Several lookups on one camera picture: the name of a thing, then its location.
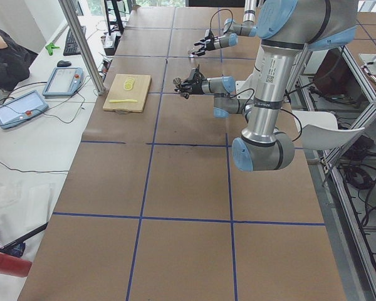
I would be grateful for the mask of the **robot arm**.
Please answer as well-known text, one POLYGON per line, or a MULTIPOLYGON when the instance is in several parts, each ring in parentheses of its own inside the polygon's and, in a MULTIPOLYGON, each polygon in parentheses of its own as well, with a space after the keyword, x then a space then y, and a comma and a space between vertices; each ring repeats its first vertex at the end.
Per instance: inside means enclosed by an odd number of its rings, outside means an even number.
POLYGON ((226 118, 243 114, 248 121, 232 142, 236 167, 242 171, 270 171, 288 166, 295 154, 291 138, 276 129, 295 56, 307 49, 329 50, 355 37, 356 1, 246 1, 242 23, 228 19, 223 34, 207 31, 197 42, 196 55, 234 46, 240 36, 260 38, 260 48, 251 76, 250 96, 238 100, 233 77, 207 78, 198 68, 188 78, 174 79, 175 90, 184 98, 212 95, 214 115, 226 118))
POLYGON ((255 25, 256 9, 263 5, 264 1, 245 1, 244 15, 242 23, 235 22, 233 13, 230 9, 225 9, 231 14, 231 18, 225 20, 223 32, 221 36, 215 36, 212 32, 212 19, 222 11, 221 9, 214 13, 209 22, 209 29, 206 30, 204 37, 194 43, 194 47, 198 49, 191 49, 190 57, 203 56, 207 51, 219 50, 230 46, 235 46, 238 43, 239 36, 254 37, 256 36, 257 26, 255 25))

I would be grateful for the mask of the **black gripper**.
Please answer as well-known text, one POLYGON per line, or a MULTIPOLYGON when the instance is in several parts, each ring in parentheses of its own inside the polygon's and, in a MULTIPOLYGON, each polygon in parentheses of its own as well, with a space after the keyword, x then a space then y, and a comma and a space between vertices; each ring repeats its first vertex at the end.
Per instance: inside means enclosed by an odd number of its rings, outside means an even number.
POLYGON ((199 49, 196 49, 197 56, 203 56, 206 54, 206 51, 215 50, 216 47, 214 45, 214 42, 215 37, 213 32, 210 29, 207 29, 203 39, 194 43, 194 46, 200 46, 199 49))
POLYGON ((186 87, 186 89, 176 88, 174 91, 183 98, 189 98, 190 95, 203 95, 209 93, 209 82, 207 78, 201 73, 200 65, 193 68, 190 75, 185 80, 177 77, 177 86, 186 87))

